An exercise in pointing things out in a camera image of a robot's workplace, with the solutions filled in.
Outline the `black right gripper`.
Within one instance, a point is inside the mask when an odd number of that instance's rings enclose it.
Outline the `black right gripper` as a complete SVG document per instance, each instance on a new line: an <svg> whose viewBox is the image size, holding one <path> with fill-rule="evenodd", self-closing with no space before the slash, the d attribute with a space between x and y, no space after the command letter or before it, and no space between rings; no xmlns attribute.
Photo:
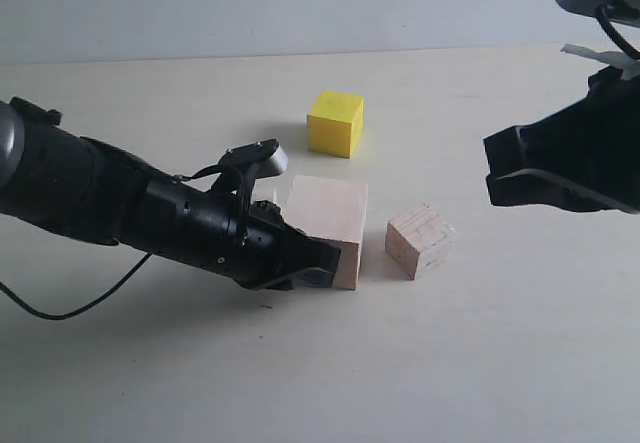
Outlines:
<svg viewBox="0 0 640 443"><path fill-rule="evenodd" d="M639 80L608 66L584 98L486 137L492 205L574 213L639 211Z"/></svg>

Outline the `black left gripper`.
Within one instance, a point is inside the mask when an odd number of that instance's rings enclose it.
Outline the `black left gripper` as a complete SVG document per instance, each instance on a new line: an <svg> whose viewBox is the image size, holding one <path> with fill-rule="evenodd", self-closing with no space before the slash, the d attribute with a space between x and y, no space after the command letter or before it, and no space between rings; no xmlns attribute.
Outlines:
<svg viewBox="0 0 640 443"><path fill-rule="evenodd" d="M252 291L329 288L341 250L287 224L277 205L252 203L242 176L229 176L206 191L152 179L144 193L144 250Z"/></svg>

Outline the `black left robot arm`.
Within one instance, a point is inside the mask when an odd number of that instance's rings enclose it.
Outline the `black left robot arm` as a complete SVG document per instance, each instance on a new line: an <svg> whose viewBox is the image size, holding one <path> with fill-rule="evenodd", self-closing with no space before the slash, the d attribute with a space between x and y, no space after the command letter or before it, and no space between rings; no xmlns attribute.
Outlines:
<svg viewBox="0 0 640 443"><path fill-rule="evenodd" d="M253 198L257 180L282 174L275 139L228 150L192 178L165 173L108 143L64 131L61 115L21 98L1 107L1 211L86 243L120 244L234 280L241 287L327 288L340 252L287 224Z"/></svg>

